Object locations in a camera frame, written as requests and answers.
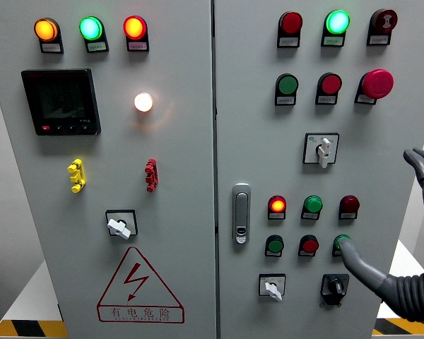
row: yellow black hazard stripe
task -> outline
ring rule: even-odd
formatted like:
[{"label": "yellow black hazard stripe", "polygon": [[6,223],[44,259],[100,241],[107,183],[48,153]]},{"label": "yellow black hazard stripe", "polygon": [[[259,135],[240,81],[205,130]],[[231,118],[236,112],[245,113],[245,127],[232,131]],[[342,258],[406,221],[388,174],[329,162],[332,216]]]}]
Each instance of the yellow black hazard stripe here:
[{"label": "yellow black hazard stripe", "polygon": [[424,335],[424,321],[411,322],[406,319],[377,319],[372,335]]},{"label": "yellow black hazard stripe", "polygon": [[2,320],[0,337],[69,338],[63,321]]}]

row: white indicator light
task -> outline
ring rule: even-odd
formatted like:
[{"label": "white indicator light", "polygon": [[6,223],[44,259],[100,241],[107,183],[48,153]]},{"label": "white indicator light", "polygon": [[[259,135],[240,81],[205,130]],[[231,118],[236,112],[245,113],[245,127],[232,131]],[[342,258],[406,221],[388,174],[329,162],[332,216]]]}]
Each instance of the white indicator light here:
[{"label": "white indicator light", "polygon": [[148,93],[140,93],[135,97],[135,107],[138,111],[147,112],[153,107],[153,97]]}]

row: red terminal connector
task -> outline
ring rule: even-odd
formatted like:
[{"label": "red terminal connector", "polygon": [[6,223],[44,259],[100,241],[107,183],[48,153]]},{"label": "red terminal connector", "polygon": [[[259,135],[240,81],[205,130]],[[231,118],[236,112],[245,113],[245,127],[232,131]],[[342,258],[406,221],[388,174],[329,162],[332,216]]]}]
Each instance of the red terminal connector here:
[{"label": "red terminal connector", "polygon": [[151,158],[148,160],[144,172],[146,173],[146,183],[148,184],[146,190],[148,192],[154,192],[158,185],[157,163],[155,159]]}]

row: triangle warning symbol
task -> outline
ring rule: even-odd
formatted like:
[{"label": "triangle warning symbol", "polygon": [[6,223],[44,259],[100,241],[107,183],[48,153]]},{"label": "triangle warning symbol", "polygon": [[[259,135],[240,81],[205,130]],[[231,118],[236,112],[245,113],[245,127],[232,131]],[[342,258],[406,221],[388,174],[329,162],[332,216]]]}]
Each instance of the triangle warning symbol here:
[{"label": "triangle warning symbol", "polygon": [[129,247],[98,302],[103,322],[184,323],[184,307],[136,247]]}]

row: digital power meter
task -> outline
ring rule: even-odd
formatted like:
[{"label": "digital power meter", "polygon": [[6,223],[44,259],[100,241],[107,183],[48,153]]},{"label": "digital power meter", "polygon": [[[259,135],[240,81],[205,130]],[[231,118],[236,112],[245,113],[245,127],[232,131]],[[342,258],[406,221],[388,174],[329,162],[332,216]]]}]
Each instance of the digital power meter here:
[{"label": "digital power meter", "polygon": [[90,69],[26,70],[22,80],[38,136],[100,133]]}]

